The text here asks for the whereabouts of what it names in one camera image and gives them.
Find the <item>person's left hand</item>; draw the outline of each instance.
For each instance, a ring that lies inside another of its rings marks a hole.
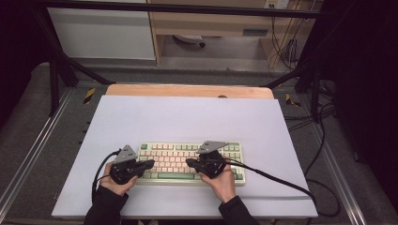
[[[113,162],[108,162],[106,164],[105,172],[103,173],[103,175],[108,175],[108,176],[100,179],[99,184],[104,188],[110,189],[113,193],[123,196],[128,190],[130,190],[130,188],[132,188],[135,185],[135,181],[138,179],[138,176],[132,177],[131,180],[125,185],[119,185],[117,182],[115,182],[112,179],[111,176],[109,176],[113,164],[114,164]]]

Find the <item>gray bracket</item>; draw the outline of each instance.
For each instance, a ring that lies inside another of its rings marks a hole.
[[[219,148],[225,147],[228,144],[229,144],[228,142],[205,141],[199,147],[199,149],[196,151],[196,153],[199,153],[199,154],[211,153],[213,151],[216,151]]]
[[[135,152],[132,150],[132,148],[128,144],[126,144],[126,146],[124,146],[124,148],[120,151],[120,153],[115,158],[114,164],[122,163],[125,161],[130,161],[135,158],[138,158],[138,156],[135,154]]]

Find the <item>white table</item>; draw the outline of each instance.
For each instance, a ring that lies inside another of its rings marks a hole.
[[[308,189],[275,99],[103,96],[53,216],[83,218],[100,163],[125,144],[207,140],[239,141],[247,165]],[[221,217],[210,187],[136,185],[128,193],[124,218]],[[246,171],[237,194],[255,218],[317,217],[304,193],[255,172]]]

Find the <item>white cabinet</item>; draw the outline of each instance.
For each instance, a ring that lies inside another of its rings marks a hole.
[[[69,8],[49,8],[49,12],[70,57],[155,60],[147,12]]]

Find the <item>wrist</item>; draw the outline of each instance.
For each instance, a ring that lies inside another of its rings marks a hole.
[[[228,203],[228,202],[231,201],[233,198],[235,198],[235,196],[237,196],[237,195],[222,196],[222,197],[221,197],[221,201],[222,201],[222,203]]]

